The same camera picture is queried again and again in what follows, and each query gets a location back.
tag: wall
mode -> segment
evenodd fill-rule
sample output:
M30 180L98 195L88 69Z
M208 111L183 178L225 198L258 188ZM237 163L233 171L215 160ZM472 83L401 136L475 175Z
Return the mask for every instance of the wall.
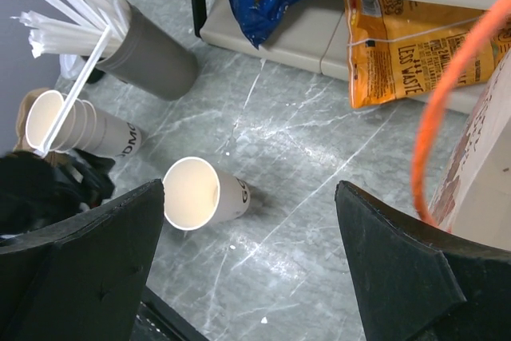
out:
M32 57L29 29L10 19L29 10L60 18L42 0L0 0L0 153L16 143L14 127L23 97L32 89L53 88L60 72L57 56Z

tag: paper cup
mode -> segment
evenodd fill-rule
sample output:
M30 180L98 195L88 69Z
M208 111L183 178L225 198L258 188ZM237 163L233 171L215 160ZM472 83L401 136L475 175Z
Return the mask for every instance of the paper cup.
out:
M142 146L142 133L133 124L94 107L95 128L84 148L99 157L122 158L133 156Z
M60 148L56 149L57 153L66 153L73 148L79 148L78 142L84 134L85 127L87 125L87 112L85 110L85 106L83 102L77 99L73 105L73 109L75 112L75 119L73 129L71 130L71 134Z
M32 104L25 127L26 140L30 147L35 149L41 145L63 103L64 97L62 94L58 91L50 90L42 93ZM73 139L72 136L75 134L73 132L75 117L76 111L73 107L57 137L55 137L53 144L50 146L50 150L58 150L66 145L70 138Z
M199 157L177 161L163 185L165 218L183 231L234 220L250 205L250 191L243 181Z
M93 139L94 130L96 129L96 111L88 101L82 101L82 104L85 109L85 128L76 144L76 148L85 150Z

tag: snack bag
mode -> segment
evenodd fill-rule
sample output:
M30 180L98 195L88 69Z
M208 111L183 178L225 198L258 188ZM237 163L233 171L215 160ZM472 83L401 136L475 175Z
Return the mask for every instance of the snack bag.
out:
M255 47L277 28L289 6L300 0L229 0L243 35Z
M345 0L351 106L434 89L482 10L407 0ZM511 23L488 41L457 86L488 81L511 46Z

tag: orange cable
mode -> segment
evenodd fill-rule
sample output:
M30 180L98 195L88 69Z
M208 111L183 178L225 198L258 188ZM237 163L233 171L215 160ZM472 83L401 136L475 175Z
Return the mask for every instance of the orange cable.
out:
M411 188L414 206L422 221L438 228L431 216L424 197L425 173L428 157L438 135L445 114L449 93L472 59L505 24L511 13L511 0L497 0L488 12L467 34L466 40L454 55L446 71L437 83L430 102L422 113L411 164Z

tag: gray marble tile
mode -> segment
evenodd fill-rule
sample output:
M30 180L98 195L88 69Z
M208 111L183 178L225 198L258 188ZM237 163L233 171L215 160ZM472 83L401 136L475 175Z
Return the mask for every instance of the gray marble tile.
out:
M113 171L117 194L199 156L253 195L238 220L191 233L166 224L149 286L210 340L364 340L335 186L349 180L413 214L410 154L423 104L353 110L342 81L204 44L190 0L129 1L191 49L201 73L174 102L113 77L85 88L85 99L145 131L139 154ZM464 121L447 113L429 194Z

